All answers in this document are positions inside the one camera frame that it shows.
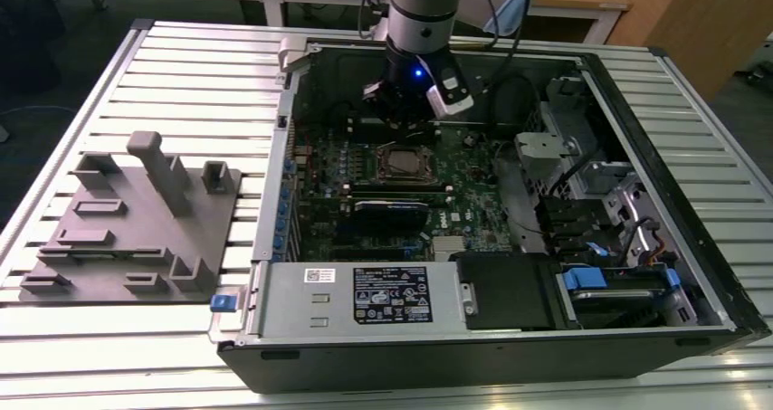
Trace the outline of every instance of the power supply label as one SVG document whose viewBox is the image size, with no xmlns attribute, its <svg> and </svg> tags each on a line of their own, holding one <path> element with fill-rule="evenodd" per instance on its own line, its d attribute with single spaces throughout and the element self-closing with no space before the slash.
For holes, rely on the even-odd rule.
<svg viewBox="0 0 773 410">
<path fill-rule="evenodd" d="M 355 268 L 354 320 L 361 324 L 433 322 L 426 267 Z"/>
</svg>

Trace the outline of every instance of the white label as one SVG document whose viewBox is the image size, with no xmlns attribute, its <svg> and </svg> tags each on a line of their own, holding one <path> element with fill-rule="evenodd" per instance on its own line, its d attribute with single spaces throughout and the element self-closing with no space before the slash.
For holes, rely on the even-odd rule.
<svg viewBox="0 0 773 410">
<path fill-rule="evenodd" d="M 337 269 L 335 268 L 307 268 L 303 273 L 305 283 L 335 283 Z"/>
<path fill-rule="evenodd" d="M 602 8 L 602 9 L 628 9 L 628 5 L 620 5 L 616 3 L 601 3 L 600 8 Z"/>
</svg>

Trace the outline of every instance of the metal extrusion surface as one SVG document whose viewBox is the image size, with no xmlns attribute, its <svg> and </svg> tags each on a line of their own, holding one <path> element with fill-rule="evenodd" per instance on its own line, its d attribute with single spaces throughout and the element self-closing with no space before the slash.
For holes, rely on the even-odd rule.
<svg viewBox="0 0 773 410">
<path fill-rule="evenodd" d="M 337 408 L 767 408 L 773 402 L 773 338 L 721 356 L 689 358 L 630 380 L 458 387 L 367 394 L 251 393 L 210 342 L 210 322 L 241 327 L 241 313 L 207 306 L 15 307 L 79 182 L 84 151 L 120 152 L 138 129 L 166 135 L 187 166 L 225 160 L 243 172 L 219 292 L 249 281 L 277 107 L 279 42 L 293 33 L 357 40 L 357 33 L 155 22 L 120 48 L 68 131 L 60 164 L 36 181 L 3 234 L 0 400 L 6 408 L 293 405 Z M 757 308 L 773 327 L 773 197 L 724 127 L 679 72 L 644 48 L 524 42 L 524 48 L 594 52 L 640 119 Z M 123 166 L 139 161 L 116 156 Z"/>
</svg>

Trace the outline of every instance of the motherboard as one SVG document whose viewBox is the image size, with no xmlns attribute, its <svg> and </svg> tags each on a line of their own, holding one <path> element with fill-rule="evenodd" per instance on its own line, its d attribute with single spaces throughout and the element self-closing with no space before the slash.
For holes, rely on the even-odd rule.
<svg viewBox="0 0 773 410">
<path fill-rule="evenodd" d="M 493 169 L 502 142 L 454 126 L 417 136 L 430 133 L 400 144 L 297 134 L 302 261 L 446 261 L 513 249 Z"/>
</svg>

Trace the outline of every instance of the cpu socket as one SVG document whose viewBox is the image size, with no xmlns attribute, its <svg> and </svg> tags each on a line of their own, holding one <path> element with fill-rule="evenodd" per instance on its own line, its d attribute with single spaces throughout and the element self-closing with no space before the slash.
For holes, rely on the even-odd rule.
<svg viewBox="0 0 773 410">
<path fill-rule="evenodd" d="M 389 145 L 375 153 L 375 179 L 392 185 L 432 185 L 437 182 L 433 170 L 433 151 L 421 146 Z"/>
</svg>

